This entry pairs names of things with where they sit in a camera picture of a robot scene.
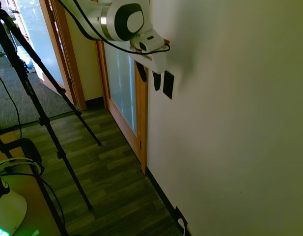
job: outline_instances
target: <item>cable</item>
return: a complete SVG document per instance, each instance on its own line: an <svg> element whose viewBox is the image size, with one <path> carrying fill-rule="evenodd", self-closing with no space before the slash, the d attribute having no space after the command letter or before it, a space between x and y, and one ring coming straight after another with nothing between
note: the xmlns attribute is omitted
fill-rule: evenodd
<svg viewBox="0 0 303 236"><path fill-rule="evenodd" d="M76 7L78 8L78 10L81 12L81 14L83 15L83 18L86 20L86 22L89 24L89 26L91 27L91 29L93 31L95 31L95 33L102 39L102 41L104 41L105 43L109 44L110 46L112 47L115 47L123 52L126 52L126 53L130 53L130 54L136 54L136 55L150 55L150 54L155 54L155 53L164 53L164 52L168 52L170 51L171 47L170 45L166 45L168 46L168 49L166 50L161 50L161 51L155 51L155 52L150 52L150 53L137 53L137 52L133 52L133 51L129 51L129 50L126 50L126 49L123 49L121 47L118 47L116 45L114 45L113 43L110 43L109 41L107 41L104 37L102 37L102 35L96 30L96 28L92 25L92 23L89 21L89 19L86 17L85 13L83 12L81 6L78 4L77 0L73 0Z"/></svg>
<svg viewBox="0 0 303 236"><path fill-rule="evenodd" d="M18 163L15 163L15 164L10 164L10 165L1 166L1 167L0 167L0 170L5 169L6 167L14 167L14 166L19 166L19 165L33 165L33 166L36 167L38 174L41 175L41 171L42 171L42 170L41 170L40 166L39 166L37 163L35 163L35 162L30 162L30 161L18 162Z"/></svg>
<svg viewBox="0 0 303 236"><path fill-rule="evenodd" d="M15 104L13 98L12 98L11 95L9 94L8 89L6 88L6 85L5 85L5 83L4 83L4 81L2 80L1 77L0 77L0 81L1 81L1 83L3 84L5 91L7 92L7 94L8 94L8 96L9 96L10 100L12 101L12 103L14 104L14 107L15 107L15 109L16 109L17 118L18 118L18 124L19 124L19 129L20 129L20 138L22 138L22 136L23 136L23 134L22 134L22 124L20 123L20 116L19 116L18 108L17 108L17 106L16 106L16 104Z"/></svg>
<svg viewBox="0 0 303 236"><path fill-rule="evenodd" d="M4 164L5 162L14 161L14 160L32 161L32 159L29 159L29 158L26 158L26 157L13 157L13 158L9 158L9 159L5 159L5 160L0 161L0 165Z"/></svg>
<svg viewBox="0 0 303 236"><path fill-rule="evenodd" d="M3 175L0 175L0 176L31 176L31 177L35 177L34 175L31 175L31 174L25 174L25 173L9 173L9 174L3 174ZM59 199L57 198L54 190L52 189L52 187L41 177L39 177L39 179L51 190L53 196L55 197L56 201L57 201L57 204L58 204L58 207L61 211L61 214L62 214L62 219L63 219L63 225L65 226L66 222L65 222L65 217L64 217L64 212L63 212L63 209L62 209L62 206L59 202Z"/></svg>
<svg viewBox="0 0 303 236"><path fill-rule="evenodd" d="M2 164L6 163L6 162L13 161L13 160L26 160L27 162L18 162L18 163L13 163L13 164L10 164L10 165L5 165L5 166L0 167L0 170L3 170L7 167L15 167L15 166L18 166L18 165L28 164L28 165L34 165L36 167L37 172L39 173L39 176L41 176L44 172L44 167L43 166L38 165L36 162L34 162L33 160L31 160L29 158L26 158L26 157L14 157L14 158L10 158L10 159L0 161L0 166Z"/></svg>
<svg viewBox="0 0 303 236"><path fill-rule="evenodd" d="M12 66L11 63L8 60L6 60L6 58L4 57L4 55L0 56L0 58L3 58L10 66Z"/></svg>
<svg viewBox="0 0 303 236"><path fill-rule="evenodd" d="M179 223L179 225L184 229L184 233L183 233L183 236L185 236L185 231L186 231L186 227L185 227L185 224L184 224L184 221L182 218L178 219L177 221Z"/></svg>

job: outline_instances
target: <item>glass door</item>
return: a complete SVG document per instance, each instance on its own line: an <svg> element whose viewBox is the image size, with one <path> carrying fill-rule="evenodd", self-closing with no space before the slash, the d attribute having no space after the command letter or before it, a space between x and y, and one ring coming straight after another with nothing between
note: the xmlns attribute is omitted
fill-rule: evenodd
<svg viewBox="0 0 303 236"><path fill-rule="evenodd" d="M127 48L128 42L113 42ZM135 61L125 52L97 42L105 106L141 163L147 168L148 82L140 77Z"/></svg>
<svg viewBox="0 0 303 236"><path fill-rule="evenodd" d="M126 42L113 42L125 47ZM105 44L110 98L137 136L135 63L125 52Z"/></svg>

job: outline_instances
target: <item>dark laminate floor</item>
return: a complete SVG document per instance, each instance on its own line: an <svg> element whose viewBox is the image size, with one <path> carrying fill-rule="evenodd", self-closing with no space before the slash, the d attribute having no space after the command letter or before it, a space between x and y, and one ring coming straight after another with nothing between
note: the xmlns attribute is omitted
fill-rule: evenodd
<svg viewBox="0 0 303 236"><path fill-rule="evenodd" d="M24 129L46 167L43 179L55 190L70 235L179 236L180 233L109 112L84 112L103 143L98 147L76 116L51 121L94 211L89 212L44 126Z"/></svg>

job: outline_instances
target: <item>gray carpet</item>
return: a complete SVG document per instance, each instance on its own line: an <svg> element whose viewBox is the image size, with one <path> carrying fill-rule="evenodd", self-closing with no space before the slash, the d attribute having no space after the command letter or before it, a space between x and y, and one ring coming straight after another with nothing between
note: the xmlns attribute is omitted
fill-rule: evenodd
<svg viewBox="0 0 303 236"><path fill-rule="evenodd" d="M0 76L18 107L21 124L38 121L39 114L30 97L26 94L14 68L4 59L7 58L0 57ZM71 111L60 95L40 83L36 73L29 73L28 77L48 117ZM0 82L0 129L7 129L15 125L18 125L15 107Z"/></svg>

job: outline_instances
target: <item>camera tripod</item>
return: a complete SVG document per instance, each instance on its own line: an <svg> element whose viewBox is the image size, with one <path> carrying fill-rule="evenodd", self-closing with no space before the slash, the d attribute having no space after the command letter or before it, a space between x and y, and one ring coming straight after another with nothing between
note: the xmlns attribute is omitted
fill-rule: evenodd
<svg viewBox="0 0 303 236"><path fill-rule="evenodd" d="M92 132L92 130L89 128L89 126L86 124L86 122L84 121L84 119L82 118L82 113L80 111L78 111L75 106L70 102L70 100L67 98L67 96L65 95L66 90L61 88L57 82L55 81L55 79L53 78L53 76L50 74L50 72L47 70L47 68L45 67L45 65L42 63L41 59L39 58L39 56L37 55L37 53L33 50L33 48L30 46L30 44L26 41L26 39L23 37L23 35L21 34L20 30L16 27L16 25L13 23L12 19L8 16L8 14L0 9L0 44L3 47L4 52L6 53L10 64L14 67L14 69L16 70L16 73L27 93L28 96L30 96L37 112L39 113L39 122L41 125L45 125L45 127L48 130L48 133L50 134L56 149L57 149L57 156L59 159L63 159L69 173L71 174L76 186L78 187L78 190L80 191L85 203L87 204L88 209L92 209L93 206L90 204L80 182L78 181L67 157L66 157L66 153L63 150L61 144L59 143L55 132L52 129L52 126L50 124L50 119L47 117L47 115L45 114L34 90L33 87L30 84L30 81L28 79L28 75L26 72L26 69L24 67L23 62L20 60L20 58L17 56L17 53L14 49L14 46L12 44L12 42L10 41L4 26L1 22L1 20L4 21L5 25L7 26L7 28L10 30L10 32L13 33L13 35L17 38L17 40L20 42L20 44L24 47L24 49L27 51L27 53L30 55L30 57L38 64L38 66L42 69L42 71L45 73L45 75L47 76L47 78L50 80L50 82L52 83L52 85L56 88L57 92L63 97L63 99L65 100L65 102L69 105L69 107L72 109L72 111L75 113L75 115L79 118L79 120L83 123L83 125L86 127L86 129L89 131L89 133L91 134L91 136L94 138L94 140L98 143L99 146L101 146L100 141L97 139L97 137L95 136L95 134ZM6 147L6 144L4 144L2 142L2 140L0 139L0 151L2 153L4 153L8 158L12 158L12 155L9 152L9 149Z"/></svg>

